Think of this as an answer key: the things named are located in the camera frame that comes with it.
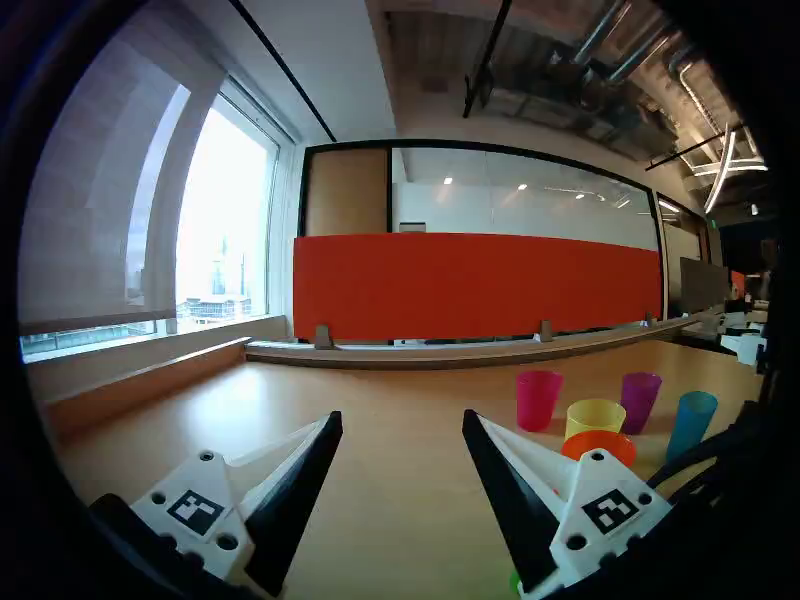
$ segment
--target table surface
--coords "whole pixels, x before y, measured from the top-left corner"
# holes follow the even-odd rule
[[[553,422],[539,434],[515,422],[515,377],[532,368],[565,376]],[[757,397],[761,383],[736,357],[660,341],[449,371],[245,363],[87,433],[60,457],[86,502],[106,492],[133,502],[199,449],[233,458],[338,409],[344,436],[284,597],[513,598],[511,559],[461,435],[464,409],[559,450],[567,407],[590,397],[618,400],[622,376],[635,371],[664,380],[643,434],[633,438],[633,470],[643,479],[663,463],[682,394],[704,390],[719,399],[713,434]],[[678,484],[659,491],[668,496]]]

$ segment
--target blue cup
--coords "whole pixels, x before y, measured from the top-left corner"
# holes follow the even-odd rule
[[[717,399],[707,392],[689,392],[678,401],[678,416],[667,446],[667,461],[680,456],[703,439],[717,410]]]

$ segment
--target ceiling light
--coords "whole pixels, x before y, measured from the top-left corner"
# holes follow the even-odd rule
[[[722,160],[720,161],[719,173],[717,173],[717,177],[714,179],[714,184],[711,186],[711,192],[708,194],[708,200],[706,200],[706,214],[710,213],[711,209],[714,208],[714,203],[717,201],[719,192],[722,189],[722,183],[725,181],[725,177],[728,175],[728,169],[731,166],[733,147],[735,143],[736,132],[725,125],[725,142],[722,144],[723,156]]]
[[[743,165],[741,167],[728,167],[728,171],[769,171],[767,165]],[[694,173],[695,177],[700,177],[701,175],[714,175],[719,173],[719,167],[714,167],[709,171],[698,171]]]
[[[663,200],[659,200],[659,201],[658,201],[658,203],[659,203],[661,206],[663,206],[664,208],[668,208],[668,209],[669,209],[669,210],[671,210],[672,212],[681,212],[681,209],[680,209],[680,208],[678,208],[677,206],[673,206],[673,205],[672,205],[672,204],[670,204],[669,202],[664,202]]]

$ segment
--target orange panel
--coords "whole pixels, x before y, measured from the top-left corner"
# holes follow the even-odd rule
[[[661,314],[658,253],[556,238],[468,233],[304,237],[294,248],[295,335],[470,338]]]
[[[736,286],[736,297],[744,298],[744,274],[731,271],[731,282]]]

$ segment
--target sky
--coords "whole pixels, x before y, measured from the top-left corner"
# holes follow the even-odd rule
[[[211,293],[223,238],[231,265],[262,264],[258,248],[270,169],[266,148],[212,108],[192,157],[178,227],[176,301]]]

